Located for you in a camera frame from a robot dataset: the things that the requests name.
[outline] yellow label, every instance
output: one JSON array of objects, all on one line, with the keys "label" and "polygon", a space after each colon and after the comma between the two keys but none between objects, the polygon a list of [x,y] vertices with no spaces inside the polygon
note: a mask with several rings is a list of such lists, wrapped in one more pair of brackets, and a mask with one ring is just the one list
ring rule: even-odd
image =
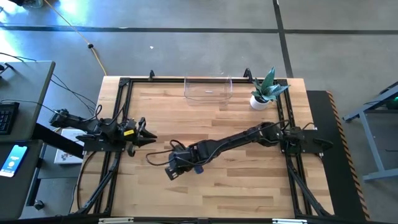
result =
[{"label": "yellow label", "polygon": [[130,134],[134,134],[134,130],[129,130],[124,132],[124,136],[128,136]]}]

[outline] gray metal stand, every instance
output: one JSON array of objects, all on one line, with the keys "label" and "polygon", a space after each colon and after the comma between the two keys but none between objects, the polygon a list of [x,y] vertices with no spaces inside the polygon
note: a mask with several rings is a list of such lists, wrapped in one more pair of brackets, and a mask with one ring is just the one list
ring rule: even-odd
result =
[{"label": "gray metal stand", "polygon": [[398,176],[398,168],[385,170],[383,163],[381,161],[379,152],[377,150],[376,142],[374,140],[375,136],[372,134],[372,131],[369,127],[369,123],[367,120],[367,113],[378,112],[379,110],[376,111],[375,110],[376,108],[384,105],[386,103],[386,99],[391,98],[392,96],[396,96],[398,94],[398,85],[396,85],[396,84],[397,83],[395,83],[395,86],[390,86],[387,91],[380,94],[375,99],[371,100],[371,103],[363,105],[359,109],[357,109],[354,112],[350,113],[349,115],[343,117],[343,120],[346,121],[347,123],[349,123],[351,120],[353,120],[355,118],[360,118],[363,128],[365,130],[365,134],[368,139],[368,143],[371,148],[371,151],[372,151],[372,154],[374,157],[374,161],[376,162],[377,169],[378,169],[377,172],[373,172],[368,175],[364,175],[363,179],[365,181]]}]

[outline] yellow cable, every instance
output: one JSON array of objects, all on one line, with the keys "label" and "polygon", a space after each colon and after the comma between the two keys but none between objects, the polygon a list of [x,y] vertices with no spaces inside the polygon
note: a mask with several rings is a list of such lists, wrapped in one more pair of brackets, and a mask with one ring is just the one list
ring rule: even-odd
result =
[{"label": "yellow cable", "polygon": [[[45,1],[45,3],[46,3],[47,5],[50,6],[50,8],[51,8],[52,10],[54,10],[54,12],[56,12],[65,22],[67,22],[67,24],[68,24],[76,33],[78,33],[78,34],[80,35],[81,38],[83,38],[83,40],[87,43],[87,45],[90,46],[91,43],[83,36],[83,34],[81,34],[74,26],[72,26],[72,24],[70,24],[70,23],[69,23],[69,22],[56,10],[47,0],[44,0],[44,1]],[[100,61],[100,58],[98,58],[98,55],[97,55],[97,53],[96,53],[95,50],[94,50],[94,47],[89,47],[89,48],[90,48],[91,51],[94,53],[94,56],[95,56],[95,58],[97,59],[99,65],[101,66],[102,71],[104,71],[105,76],[108,76],[108,74],[107,74],[106,71],[105,71],[104,66],[102,65],[102,63],[101,63],[101,61]]]}]

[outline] keyboard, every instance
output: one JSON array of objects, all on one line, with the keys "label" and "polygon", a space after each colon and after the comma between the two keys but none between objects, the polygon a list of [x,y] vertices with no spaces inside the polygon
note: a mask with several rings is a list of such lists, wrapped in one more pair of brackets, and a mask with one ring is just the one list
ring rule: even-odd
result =
[{"label": "keyboard", "polygon": [[0,135],[11,134],[19,103],[0,103]]}]

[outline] white pot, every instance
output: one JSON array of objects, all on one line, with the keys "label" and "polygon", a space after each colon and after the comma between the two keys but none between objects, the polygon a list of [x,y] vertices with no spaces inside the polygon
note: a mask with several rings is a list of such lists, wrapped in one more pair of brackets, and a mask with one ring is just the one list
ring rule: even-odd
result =
[{"label": "white pot", "polygon": [[256,100],[256,98],[252,95],[250,98],[250,105],[253,107],[255,110],[264,110],[267,108],[268,104],[270,101],[267,101],[267,103],[260,103]]}]

